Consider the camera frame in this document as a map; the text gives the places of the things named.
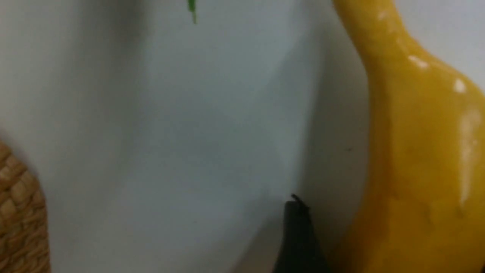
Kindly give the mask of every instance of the gourd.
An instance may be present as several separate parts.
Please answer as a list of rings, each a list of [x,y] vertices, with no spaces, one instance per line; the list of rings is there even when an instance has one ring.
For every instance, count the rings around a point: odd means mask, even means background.
[[[485,262],[485,99],[406,31],[393,0],[333,0],[369,86],[361,207],[338,273],[479,273]]]

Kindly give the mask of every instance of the black tip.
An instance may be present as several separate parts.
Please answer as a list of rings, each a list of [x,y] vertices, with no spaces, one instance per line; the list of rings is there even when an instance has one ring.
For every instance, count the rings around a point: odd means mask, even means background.
[[[285,204],[283,243],[273,273],[328,273],[313,231],[310,208],[296,195]]]

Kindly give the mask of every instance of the wicker basket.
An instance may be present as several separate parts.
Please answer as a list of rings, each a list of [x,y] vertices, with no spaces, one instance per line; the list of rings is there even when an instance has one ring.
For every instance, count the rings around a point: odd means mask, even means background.
[[[49,273],[48,238],[39,182],[0,142],[0,273]]]

